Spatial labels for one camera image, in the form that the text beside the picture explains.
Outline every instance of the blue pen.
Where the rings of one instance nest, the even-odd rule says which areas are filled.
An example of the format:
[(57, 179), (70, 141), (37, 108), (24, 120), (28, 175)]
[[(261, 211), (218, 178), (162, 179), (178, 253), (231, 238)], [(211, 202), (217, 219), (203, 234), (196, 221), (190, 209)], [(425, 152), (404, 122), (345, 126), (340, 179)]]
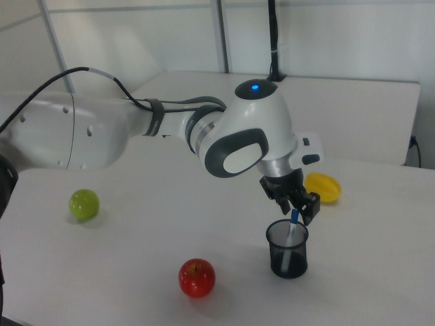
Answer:
[[(296, 231), (296, 227), (298, 225), (298, 217), (299, 217), (299, 211), (297, 209), (294, 209), (290, 217), (290, 227), (288, 228), (287, 241), (285, 243), (286, 247), (291, 247), (293, 245), (293, 237), (294, 237), (294, 232)], [(281, 263), (282, 273), (287, 273), (291, 256), (292, 256), (291, 250), (284, 251), (283, 261)]]

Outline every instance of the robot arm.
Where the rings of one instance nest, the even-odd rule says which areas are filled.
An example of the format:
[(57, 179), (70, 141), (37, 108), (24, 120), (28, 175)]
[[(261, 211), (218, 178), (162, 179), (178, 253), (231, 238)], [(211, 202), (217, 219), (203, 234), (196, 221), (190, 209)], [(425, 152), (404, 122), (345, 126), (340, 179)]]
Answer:
[[(283, 214), (290, 210), (290, 201), (308, 225), (319, 210), (319, 197), (306, 193), (300, 168), (324, 158), (319, 138), (293, 133), (287, 105), (274, 83), (250, 80), (235, 94), (227, 109), (210, 97), (178, 103), (147, 100), (153, 112), (124, 99), (41, 93), (0, 133), (0, 179), (12, 185), (4, 193), (5, 204), (17, 171), (103, 168), (122, 155), (131, 137), (151, 133), (186, 140), (216, 177), (234, 177), (256, 165), (267, 196)], [(25, 98), (20, 93), (1, 95), (0, 121)]]

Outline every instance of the white wall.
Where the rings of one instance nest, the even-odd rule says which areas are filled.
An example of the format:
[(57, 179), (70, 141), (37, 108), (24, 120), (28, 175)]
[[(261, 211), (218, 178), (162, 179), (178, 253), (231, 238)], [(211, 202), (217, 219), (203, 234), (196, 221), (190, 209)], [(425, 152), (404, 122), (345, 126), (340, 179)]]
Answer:
[[(230, 70), (267, 74), (266, 1), (227, 0), (225, 12)], [(277, 16), (288, 75), (419, 82), (414, 134), (435, 168), (435, 1), (280, 1)], [(417, 165), (414, 149), (408, 158)]]
[[(0, 0), (0, 90), (33, 91), (59, 72), (38, 2)], [(50, 89), (65, 91), (65, 85)]]
[[(94, 67), (129, 90), (167, 70), (223, 70), (210, 0), (46, 1), (67, 67)], [(119, 96), (100, 76), (71, 76), (77, 93)]]

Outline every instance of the black mesh cup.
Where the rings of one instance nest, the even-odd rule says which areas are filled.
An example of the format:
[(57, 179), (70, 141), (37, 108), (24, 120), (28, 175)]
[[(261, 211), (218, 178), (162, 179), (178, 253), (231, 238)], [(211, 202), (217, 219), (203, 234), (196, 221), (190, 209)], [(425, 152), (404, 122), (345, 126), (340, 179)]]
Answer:
[(307, 264), (308, 229), (298, 222), (292, 246), (287, 247), (290, 220), (281, 219), (269, 225), (266, 239), (271, 252), (272, 271), (282, 278), (296, 278), (305, 273)]

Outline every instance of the green apple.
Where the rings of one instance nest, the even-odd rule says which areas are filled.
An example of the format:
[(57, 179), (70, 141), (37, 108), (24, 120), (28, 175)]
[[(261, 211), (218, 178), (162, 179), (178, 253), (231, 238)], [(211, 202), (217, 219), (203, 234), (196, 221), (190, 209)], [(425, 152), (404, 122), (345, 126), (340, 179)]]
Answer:
[(77, 190), (69, 200), (69, 211), (80, 221), (93, 218), (100, 208), (96, 193), (89, 189)]

